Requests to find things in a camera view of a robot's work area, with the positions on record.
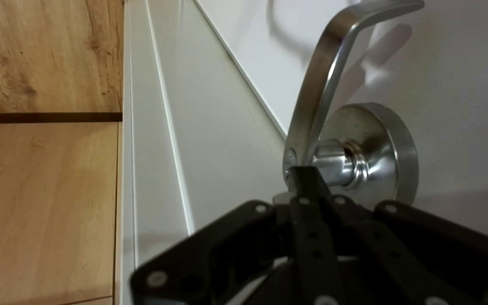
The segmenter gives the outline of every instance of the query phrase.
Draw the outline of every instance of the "chrome door handle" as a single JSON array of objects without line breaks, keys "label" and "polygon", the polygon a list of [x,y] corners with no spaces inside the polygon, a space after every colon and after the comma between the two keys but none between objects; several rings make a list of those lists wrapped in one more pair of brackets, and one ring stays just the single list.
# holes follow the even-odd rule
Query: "chrome door handle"
[{"label": "chrome door handle", "polygon": [[319,148],[319,138],[324,130],[336,89],[342,77],[349,52],[363,30],[388,19],[405,16],[422,8],[422,0],[364,3],[341,11],[327,25],[312,55],[303,86],[298,94],[297,108],[285,143],[285,177],[290,167],[305,167],[315,164],[320,172],[324,170],[324,179],[326,172],[334,172],[334,175],[329,179],[331,186],[348,186],[351,180],[356,180],[354,172],[349,170],[356,165],[342,155],[344,145],[339,145],[337,141],[327,141]]}]

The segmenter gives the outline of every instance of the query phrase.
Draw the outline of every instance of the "door panel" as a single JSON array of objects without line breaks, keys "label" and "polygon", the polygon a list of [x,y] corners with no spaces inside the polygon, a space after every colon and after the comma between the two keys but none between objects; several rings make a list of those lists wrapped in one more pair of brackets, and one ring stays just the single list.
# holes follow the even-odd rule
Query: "door panel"
[{"label": "door panel", "polygon": [[120,113],[120,0],[0,0],[0,114]]},{"label": "door panel", "polygon": [[[198,3],[285,133],[303,57],[315,45],[310,38],[329,21],[322,14],[332,18],[336,6],[349,3],[232,0],[231,9]],[[283,45],[280,31],[293,45]],[[364,31],[332,109],[356,103],[388,106],[412,131],[420,160],[417,208],[488,235],[488,3],[429,0],[417,14]]]}]

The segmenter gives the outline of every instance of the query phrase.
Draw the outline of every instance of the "white door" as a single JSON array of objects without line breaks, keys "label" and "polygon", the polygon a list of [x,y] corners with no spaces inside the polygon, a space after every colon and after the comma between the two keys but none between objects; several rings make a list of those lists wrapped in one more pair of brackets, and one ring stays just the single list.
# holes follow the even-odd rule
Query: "white door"
[{"label": "white door", "polygon": [[283,192],[283,140],[192,0],[127,0],[119,302],[144,262]]},{"label": "white door", "polygon": [[[354,3],[198,4],[285,135],[317,38]],[[488,3],[427,0],[364,31],[334,109],[358,103],[381,103],[409,126],[420,164],[417,208],[488,235]]]}]

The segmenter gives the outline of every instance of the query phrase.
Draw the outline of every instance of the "wooden surface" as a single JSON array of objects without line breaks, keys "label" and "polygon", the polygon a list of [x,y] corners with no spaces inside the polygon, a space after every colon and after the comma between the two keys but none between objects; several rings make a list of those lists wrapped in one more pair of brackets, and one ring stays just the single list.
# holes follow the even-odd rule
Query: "wooden surface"
[{"label": "wooden surface", "polygon": [[90,302],[80,302],[80,305],[114,305],[114,301],[112,299],[98,299],[98,301],[90,301]]},{"label": "wooden surface", "polygon": [[0,305],[114,296],[117,125],[0,126]]},{"label": "wooden surface", "polygon": [[0,0],[0,114],[119,114],[120,0]]}]

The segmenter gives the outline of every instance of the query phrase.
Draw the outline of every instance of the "door handle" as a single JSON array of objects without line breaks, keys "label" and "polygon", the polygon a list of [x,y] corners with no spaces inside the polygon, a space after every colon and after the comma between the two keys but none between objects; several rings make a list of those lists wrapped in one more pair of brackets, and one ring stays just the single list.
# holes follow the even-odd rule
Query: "door handle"
[{"label": "door handle", "polygon": [[[324,35],[320,36],[315,47],[307,75],[303,79],[303,86],[297,99],[297,106],[295,106],[293,119],[290,125],[288,138],[285,143],[285,153],[283,153],[283,175],[285,177],[288,177],[288,170],[292,167],[315,165],[320,170],[324,180],[331,187],[346,187],[346,191],[354,191],[354,192],[349,192],[349,196],[354,196],[358,189],[363,189],[361,194],[363,192],[370,194],[370,191],[366,191],[363,186],[364,182],[371,182],[370,167],[373,165],[368,164],[370,162],[368,153],[366,152],[363,153],[361,148],[358,148],[359,143],[363,145],[363,141],[366,140],[353,140],[353,138],[359,138],[353,135],[356,131],[349,131],[349,135],[344,133],[342,138],[346,140],[327,140],[327,141],[322,140],[320,141],[320,135],[324,131],[327,113],[331,109],[336,89],[341,82],[344,65],[348,62],[349,52],[358,35],[370,26],[410,14],[422,8],[424,8],[422,0],[364,3],[364,4],[356,4],[341,11],[327,25]],[[348,111],[351,111],[354,119],[359,118],[359,121],[376,121],[376,125],[373,125],[375,128],[371,128],[370,123],[361,126],[361,130],[364,130],[366,133],[381,135],[381,131],[376,131],[376,130],[385,130],[383,138],[395,155],[390,164],[397,164],[393,165],[395,169],[387,170],[387,172],[395,172],[393,175],[397,180],[393,187],[397,189],[395,194],[387,196],[387,197],[412,202],[417,192],[417,155],[415,155],[414,141],[410,135],[407,133],[407,128],[403,126],[403,123],[392,111],[381,106],[351,106],[351,108],[342,108],[341,111],[344,109],[346,109],[346,114]],[[332,128],[332,130],[348,130],[346,128],[348,125],[342,125],[342,123],[334,123],[334,126],[337,128]],[[361,202],[361,204],[376,201],[376,196],[373,196],[375,199],[370,199],[370,197],[371,196],[353,199],[353,201]]]}]

